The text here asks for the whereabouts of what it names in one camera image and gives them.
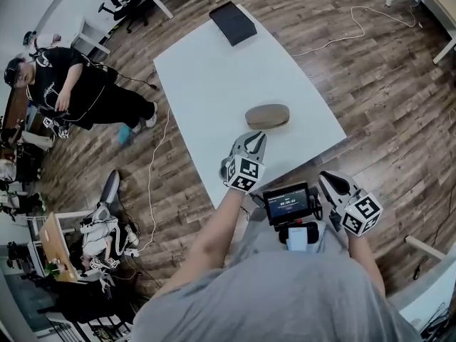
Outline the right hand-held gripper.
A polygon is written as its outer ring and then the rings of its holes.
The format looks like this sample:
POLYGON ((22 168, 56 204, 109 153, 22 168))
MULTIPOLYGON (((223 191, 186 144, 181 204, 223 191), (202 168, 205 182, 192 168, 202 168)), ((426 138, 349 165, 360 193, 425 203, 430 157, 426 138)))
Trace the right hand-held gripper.
POLYGON ((377 225, 383 213, 381 204, 372 192, 358 190, 359 186, 352 177, 339 171, 322 171, 318 183, 334 208, 329 217, 337 231, 344 228, 350 234, 361 237, 377 225), (349 195, 353 196, 346 203, 339 204, 338 197, 349 195))

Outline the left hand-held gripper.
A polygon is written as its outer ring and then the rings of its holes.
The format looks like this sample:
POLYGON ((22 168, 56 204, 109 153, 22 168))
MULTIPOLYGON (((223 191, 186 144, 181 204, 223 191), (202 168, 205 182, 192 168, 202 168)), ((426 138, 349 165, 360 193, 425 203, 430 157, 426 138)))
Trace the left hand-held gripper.
POLYGON ((266 149, 266 134, 251 131, 239 136, 234 143, 234 152, 222 160, 219 177, 227 187, 249 193, 262 179, 266 149))

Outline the brown oval pouch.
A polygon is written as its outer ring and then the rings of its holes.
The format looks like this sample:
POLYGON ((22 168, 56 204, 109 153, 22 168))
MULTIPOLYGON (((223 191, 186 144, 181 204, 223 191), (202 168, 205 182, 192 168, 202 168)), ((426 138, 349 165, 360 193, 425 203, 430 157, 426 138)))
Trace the brown oval pouch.
POLYGON ((265 104, 249 109, 245 113, 247 125, 252 130, 278 128, 289 122, 290 111, 284 104, 265 104))

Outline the person's left forearm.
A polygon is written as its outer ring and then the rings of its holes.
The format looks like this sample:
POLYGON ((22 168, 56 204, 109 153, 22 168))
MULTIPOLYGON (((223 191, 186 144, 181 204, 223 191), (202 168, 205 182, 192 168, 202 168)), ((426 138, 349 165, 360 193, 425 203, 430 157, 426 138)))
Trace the person's left forearm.
POLYGON ((195 237, 182 266, 154 294, 155 299, 224 266, 244 197, 245 194, 239 190, 231 188, 227 191, 214 214, 195 237))

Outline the person's right forearm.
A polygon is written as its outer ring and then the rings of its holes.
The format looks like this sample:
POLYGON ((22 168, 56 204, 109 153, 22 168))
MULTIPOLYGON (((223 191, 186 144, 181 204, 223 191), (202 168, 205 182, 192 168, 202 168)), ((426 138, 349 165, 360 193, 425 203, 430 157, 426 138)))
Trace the person's right forearm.
POLYGON ((375 284, 380 294, 385 297, 385 284, 380 273, 375 257, 371 251, 368 239, 365 236, 357 237, 348 235, 348 252, 350 257, 356 260, 368 273, 371 281, 375 284))

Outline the black chest-mounted screen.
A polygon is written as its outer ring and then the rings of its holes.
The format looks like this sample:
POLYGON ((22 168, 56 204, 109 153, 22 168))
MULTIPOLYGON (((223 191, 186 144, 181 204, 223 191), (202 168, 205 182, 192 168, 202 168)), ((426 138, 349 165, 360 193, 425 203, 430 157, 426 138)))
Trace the black chest-mounted screen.
POLYGON ((312 213, 306 182, 263 192, 263 201, 271 226, 292 222, 312 213))

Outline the white rectangular table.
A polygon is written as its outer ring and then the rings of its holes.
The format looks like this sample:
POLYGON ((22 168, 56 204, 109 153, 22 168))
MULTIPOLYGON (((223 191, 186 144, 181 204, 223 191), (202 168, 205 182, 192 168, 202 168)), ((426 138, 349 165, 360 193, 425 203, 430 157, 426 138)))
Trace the white rectangular table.
POLYGON ((284 47, 255 23, 254 36, 230 45, 208 21, 154 61, 178 128, 214 206, 227 189, 221 161, 249 131, 246 112, 258 105, 288 107, 290 118, 266 133, 261 179, 267 184, 344 140, 331 109, 284 47))

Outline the person's grey shirt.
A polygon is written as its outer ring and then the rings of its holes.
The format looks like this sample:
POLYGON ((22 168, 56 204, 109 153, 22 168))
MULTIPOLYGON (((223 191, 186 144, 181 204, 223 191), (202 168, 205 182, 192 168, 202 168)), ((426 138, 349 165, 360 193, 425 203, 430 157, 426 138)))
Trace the person's grey shirt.
POLYGON ((326 231, 315 254, 253 222, 232 263, 151 299, 131 342, 421 342, 368 272, 326 231))

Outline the black rectangular box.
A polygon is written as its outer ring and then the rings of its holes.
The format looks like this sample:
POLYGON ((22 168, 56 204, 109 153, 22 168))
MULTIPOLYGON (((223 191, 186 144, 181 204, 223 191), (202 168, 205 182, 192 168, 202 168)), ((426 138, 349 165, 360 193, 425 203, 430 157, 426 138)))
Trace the black rectangular box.
POLYGON ((210 11, 209 17, 231 46, 236 46, 257 34, 254 23, 231 1, 210 11))

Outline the white harness gear pile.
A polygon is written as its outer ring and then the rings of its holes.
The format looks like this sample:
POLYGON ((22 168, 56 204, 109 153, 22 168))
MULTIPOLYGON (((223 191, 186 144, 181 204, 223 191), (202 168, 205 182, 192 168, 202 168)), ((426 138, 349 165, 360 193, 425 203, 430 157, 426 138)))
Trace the white harness gear pile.
POLYGON ((136 228, 119 221, 104 202, 97 204, 91 218, 82 221, 80 233, 70 261, 82 275, 90 270, 116 269, 125 251, 139 245, 136 228))

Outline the white side table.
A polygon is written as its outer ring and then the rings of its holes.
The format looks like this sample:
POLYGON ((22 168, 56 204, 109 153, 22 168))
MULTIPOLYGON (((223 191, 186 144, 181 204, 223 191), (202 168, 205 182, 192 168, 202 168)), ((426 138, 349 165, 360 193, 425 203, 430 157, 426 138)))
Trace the white side table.
POLYGON ((106 48, 102 45, 99 41, 95 40, 94 38, 90 37, 89 35, 83 32, 85 26, 91 26, 89 21, 86 20, 84 16, 78 18, 78 23, 76 24, 76 28, 74 29, 73 37, 71 39, 71 45, 73 46, 77 40, 85 41, 87 44, 91 45, 92 47, 102 51, 103 53, 110 55, 111 50, 106 48))

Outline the small wooden table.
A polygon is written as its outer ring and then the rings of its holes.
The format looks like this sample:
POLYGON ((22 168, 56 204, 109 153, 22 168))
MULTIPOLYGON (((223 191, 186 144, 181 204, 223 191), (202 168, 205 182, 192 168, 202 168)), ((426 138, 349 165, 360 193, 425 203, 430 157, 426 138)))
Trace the small wooden table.
POLYGON ((52 212, 50 213, 39 231, 40 241, 44 254, 50 265, 58 271, 56 279, 64 282, 77 282, 78 274, 70 259, 61 224, 52 212))

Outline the black chest mount with pouch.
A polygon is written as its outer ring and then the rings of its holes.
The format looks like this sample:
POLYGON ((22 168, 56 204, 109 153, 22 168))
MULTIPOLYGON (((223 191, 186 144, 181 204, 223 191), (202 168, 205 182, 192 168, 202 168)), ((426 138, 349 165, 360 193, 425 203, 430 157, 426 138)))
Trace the black chest mount with pouch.
POLYGON ((279 230, 279 241, 291 252, 315 254, 318 252, 326 224, 320 221, 293 224, 279 230))

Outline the white furniture frame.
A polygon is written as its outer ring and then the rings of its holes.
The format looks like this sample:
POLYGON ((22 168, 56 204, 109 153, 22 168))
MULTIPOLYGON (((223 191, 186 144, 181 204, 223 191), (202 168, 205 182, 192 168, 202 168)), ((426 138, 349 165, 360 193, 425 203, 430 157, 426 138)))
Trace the white furniture frame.
POLYGON ((408 236, 405 241, 438 260, 431 270, 406 288, 404 304, 400 308, 404 319, 421 332, 450 309, 456 287, 456 242, 443 254, 415 237, 408 236))

